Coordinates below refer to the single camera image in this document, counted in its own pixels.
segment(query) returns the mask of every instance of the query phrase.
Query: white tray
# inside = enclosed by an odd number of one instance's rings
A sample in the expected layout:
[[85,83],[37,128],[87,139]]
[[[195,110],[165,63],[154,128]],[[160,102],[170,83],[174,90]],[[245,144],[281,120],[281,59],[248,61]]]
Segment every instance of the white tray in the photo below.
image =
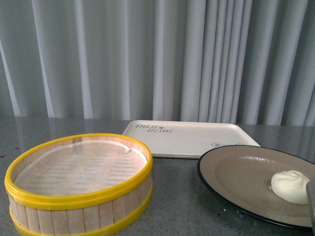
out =
[[234,124],[135,120],[123,135],[146,144],[153,157],[194,158],[225,145],[259,146]]

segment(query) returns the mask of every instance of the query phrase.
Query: bamboo steamer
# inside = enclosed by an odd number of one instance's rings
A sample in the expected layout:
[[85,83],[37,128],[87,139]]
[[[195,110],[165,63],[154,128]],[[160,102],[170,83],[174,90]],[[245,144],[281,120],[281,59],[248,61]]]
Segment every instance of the bamboo steamer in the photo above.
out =
[[[44,153],[56,147],[91,140],[106,140],[140,151],[146,164],[130,179],[95,192],[50,196],[25,191],[14,184],[18,175]],[[150,150],[142,142],[117,134],[83,134],[56,139],[20,155],[9,166],[5,187],[10,215],[24,236],[106,236],[132,223],[147,207],[152,193]]]

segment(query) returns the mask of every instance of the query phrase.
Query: gray countertop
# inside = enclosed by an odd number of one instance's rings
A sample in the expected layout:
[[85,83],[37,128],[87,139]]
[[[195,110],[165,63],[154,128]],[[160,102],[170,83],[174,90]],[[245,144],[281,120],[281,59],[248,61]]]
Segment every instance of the gray countertop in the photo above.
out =
[[[21,153],[44,142],[83,133],[122,134],[129,121],[61,118],[0,119],[0,235],[17,236],[4,187],[8,166]],[[262,147],[315,163],[315,128],[239,125]],[[212,194],[197,173],[197,160],[154,158],[153,195],[147,209],[116,235],[313,235],[263,222]]]

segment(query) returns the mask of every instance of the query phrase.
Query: curtain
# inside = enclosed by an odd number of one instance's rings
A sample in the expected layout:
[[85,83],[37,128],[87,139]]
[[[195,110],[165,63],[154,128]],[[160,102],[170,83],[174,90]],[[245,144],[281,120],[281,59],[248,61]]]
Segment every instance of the curtain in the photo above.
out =
[[2,0],[0,117],[315,124],[313,0]]

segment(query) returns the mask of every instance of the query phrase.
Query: dark plate rim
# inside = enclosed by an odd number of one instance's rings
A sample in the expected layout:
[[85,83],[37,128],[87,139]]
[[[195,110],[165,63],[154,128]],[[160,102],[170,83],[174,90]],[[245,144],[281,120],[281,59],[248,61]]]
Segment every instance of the dark plate rim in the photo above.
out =
[[281,221],[276,221],[276,220],[273,220],[273,219],[270,219],[270,218],[267,218],[267,217],[264,217],[262,215],[259,215],[259,214],[256,214],[250,210],[247,210],[233,202],[231,202],[230,200],[226,199],[224,196],[222,196],[221,194],[219,194],[215,189],[213,189],[210,184],[205,180],[205,178],[203,177],[202,173],[201,173],[201,170],[200,170],[200,163],[201,163],[201,160],[204,158],[204,156],[206,154],[208,154],[209,152],[211,151],[214,151],[216,149],[219,149],[219,148],[226,148],[226,147],[239,147],[239,146],[244,146],[244,147],[254,147],[254,148],[262,148],[262,149],[269,149],[269,150],[273,150],[273,151],[278,151],[278,152],[282,152],[284,154],[288,154],[288,155],[291,155],[291,156],[294,156],[294,157],[297,157],[299,159],[302,159],[304,161],[307,161],[313,165],[315,165],[314,163],[308,161],[308,160],[305,160],[301,157],[298,157],[296,155],[292,155],[290,153],[287,153],[287,152],[284,152],[284,151],[280,151],[280,150],[276,150],[276,149],[272,149],[272,148],[268,148],[268,147],[258,147],[258,146],[251,146],[251,145],[227,145],[227,146],[221,146],[221,147],[216,147],[214,149],[211,149],[207,152],[205,152],[204,154],[201,155],[201,157],[199,158],[198,160],[198,164],[197,164],[197,171],[198,171],[198,175],[201,179],[201,181],[203,182],[203,184],[212,192],[214,193],[217,197],[219,197],[221,200],[223,200],[224,202],[230,204],[231,206],[237,208],[238,210],[241,210],[242,212],[248,214],[249,216],[255,218],[255,219],[258,219],[258,220],[261,220],[261,221],[264,221],[264,222],[268,222],[268,223],[271,223],[271,224],[275,224],[275,225],[279,225],[279,226],[283,226],[283,227],[286,227],[286,228],[290,228],[290,229],[298,229],[298,230],[303,230],[303,231],[311,231],[312,230],[312,227],[306,227],[306,226],[299,226],[299,225],[292,225],[292,224],[288,224],[288,223],[284,223],[284,222],[281,222]]

